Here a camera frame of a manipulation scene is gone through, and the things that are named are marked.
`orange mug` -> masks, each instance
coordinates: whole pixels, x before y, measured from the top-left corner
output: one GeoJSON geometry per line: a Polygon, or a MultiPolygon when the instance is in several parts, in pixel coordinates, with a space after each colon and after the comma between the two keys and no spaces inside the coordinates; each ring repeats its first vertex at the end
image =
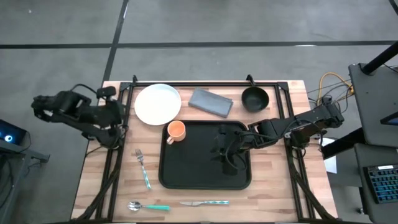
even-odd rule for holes
{"type": "Polygon", "coordinates": [[[170,137],[167,144],[173,144],[174,141],[182,141],[185,138],[185,125],[181,121],[172,121],[167,126],[167,132],[170,137]]]}

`blue light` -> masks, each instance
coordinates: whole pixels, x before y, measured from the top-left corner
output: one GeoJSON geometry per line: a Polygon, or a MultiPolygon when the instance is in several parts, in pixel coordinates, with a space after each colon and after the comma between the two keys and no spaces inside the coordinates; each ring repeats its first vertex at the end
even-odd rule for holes
{"type": "Polygon", "coordinates": [[[6,142],[11,142],[12,136],[6,136],[6,137],[4,137],[4,140],[6,140],[6,142]]]}

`keyboard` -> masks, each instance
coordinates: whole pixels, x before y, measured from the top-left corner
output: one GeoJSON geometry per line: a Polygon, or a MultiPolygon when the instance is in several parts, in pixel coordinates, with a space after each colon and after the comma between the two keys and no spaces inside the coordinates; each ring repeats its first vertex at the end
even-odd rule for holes
{"type": "Polygon", "coordinates": [[[364,167],[376,203],[398,202],[398,164],[364,167]]]}

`utensil handle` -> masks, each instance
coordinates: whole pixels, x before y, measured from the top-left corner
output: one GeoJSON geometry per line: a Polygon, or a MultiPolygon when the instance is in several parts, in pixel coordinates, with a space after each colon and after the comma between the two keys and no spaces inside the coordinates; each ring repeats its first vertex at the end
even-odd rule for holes
{"type": "Polygon", "coordinates": [[[213,205],[229,205],[229,201],[205,201],[203,203],[213,204],[213,205]]]}
{"type": "Polygon", "coordinates": [[[145,208],[161,211],[170,211],[170,206],[168,205],[146,205],[145,208]]]}
{"type": "Polygon", "coordinates": [[[141,166],[141,168],[142,168],[142,174],[144,174],[144,179],[145,179],[145,184],[147,186],[147,189],[150,190],[150,183],[149,183],[147,172],[145,171],[144,166],[141,166]]]}

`wooden tabletop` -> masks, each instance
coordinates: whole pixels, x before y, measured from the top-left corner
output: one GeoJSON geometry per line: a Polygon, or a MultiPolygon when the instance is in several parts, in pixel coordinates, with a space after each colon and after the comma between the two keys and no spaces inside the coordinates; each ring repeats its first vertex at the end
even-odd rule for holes
{"type": "MultiPolygon", "coordinates": [[[[310,109],[301,80],[288,81],[290,96],[295,114],[310,109]]],[[[104,86],[119,88],[120,82],[105,82],[104,86]]],[[[275,91],[264,87],[269,94],[269,106],[259,113],[249,114],[242,107],[241,94],[246,87],[203,87],[212,93],[233,99],[233,107],[226,120],[238,120],[244,124],[267,118],[278,118],[275,91]]],[[[177,87],[181,95],[182,107],[175,119],[181,120],[221,120],[219,116],[206,113],[188,106],[188,101],[195,87],[177,87]]],[[[123,161],[119,179],[118,196],[114,210],[114,222],[289,222],[297,221],[295,205],[287,167],[283,141],[266,149],[252,150],[252,182],[244,190],[171,190],[163,187],[158,180],[161,126],[149,126],[141,122],[134,112],[134,101],[142,88],[134,88],[130,110],[129,131],[124,147],[123,161]],[[141,149],[144,164],[152,190],[147,190],[144,178],[134,150],[141,149]],[[187,207],[182,201],[229,200],[230,205],[202,205],[187,207]],[[143,205],[170,205],[170,212],[141,209],[132,212],[127,203],[139,201],[143,205]]],[[[285,97],[285,115],[287,107],[285,97]]],[[[98,147],[91,142],[88,151],[98,147]]],[[[72,218],[81,215],[98,193],[103,176],[106,150],[100,149],[86,159],[81,174],[80,184],[73,207],[72,218]]],[[[304,157],[310,188],[326,210],[337,217],[333,196],[321,153],[316,145],[307,148],[304,157]]],[[[304,194],[300,191],[304,214],[304,194]]],[[[109,197],[105,198],[104,211],[108,209],[109,197]]]]}

